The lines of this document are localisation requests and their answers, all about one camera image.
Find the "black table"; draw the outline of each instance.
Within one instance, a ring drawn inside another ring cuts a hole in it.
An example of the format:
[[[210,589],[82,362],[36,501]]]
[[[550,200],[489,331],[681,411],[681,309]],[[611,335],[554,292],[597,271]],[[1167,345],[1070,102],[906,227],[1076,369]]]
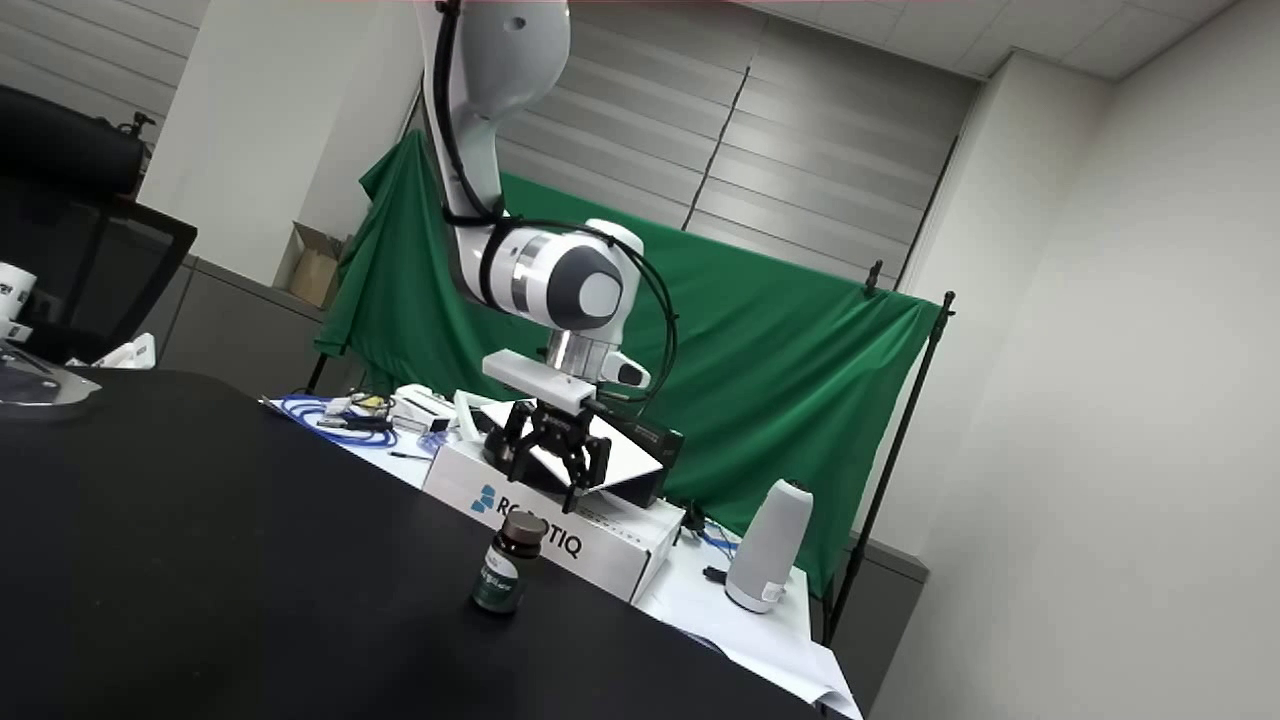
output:
[[[0,424],[0,716],[811,716],[539,563],[467,607],[489,532],[196,375]]]

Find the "white cup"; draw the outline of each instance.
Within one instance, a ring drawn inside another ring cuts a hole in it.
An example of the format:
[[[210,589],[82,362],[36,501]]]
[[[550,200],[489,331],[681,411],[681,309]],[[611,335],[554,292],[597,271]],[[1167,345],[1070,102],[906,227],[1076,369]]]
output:
[[[15,313],[22,313],[36,276],[0,260],[0,341],[15,329]]]

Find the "ceiling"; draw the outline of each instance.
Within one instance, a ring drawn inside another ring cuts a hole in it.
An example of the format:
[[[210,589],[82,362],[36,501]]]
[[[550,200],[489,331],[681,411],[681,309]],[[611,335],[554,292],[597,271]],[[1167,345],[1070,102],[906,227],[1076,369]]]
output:
[[[1120,80],[1230,0],[741,0],[970,80],[1020,46]]]

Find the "black chair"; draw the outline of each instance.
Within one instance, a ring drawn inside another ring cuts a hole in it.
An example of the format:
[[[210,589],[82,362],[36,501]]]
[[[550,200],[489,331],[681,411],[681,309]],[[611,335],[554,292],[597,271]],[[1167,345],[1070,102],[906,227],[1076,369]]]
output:
[[[138,331],[196,227],[126,197],[145,144],[0,89],[0,260],[36,271],[18,317],[44,361],[95,361]]]

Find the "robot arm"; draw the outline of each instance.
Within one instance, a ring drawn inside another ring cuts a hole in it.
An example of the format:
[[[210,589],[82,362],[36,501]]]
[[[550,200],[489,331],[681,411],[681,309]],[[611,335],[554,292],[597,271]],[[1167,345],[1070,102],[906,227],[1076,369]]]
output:
[[[581,411],[600,379],[647,389],[647,370],[618,354],[640,236],[605,220],[521,223],[501,200],[496,126],[554,89],[568,64],[568,2],[420,0],[415,17],[454,276],[489,309],[554,331],[549,362],[496,353],[483,370],[561,411]]]

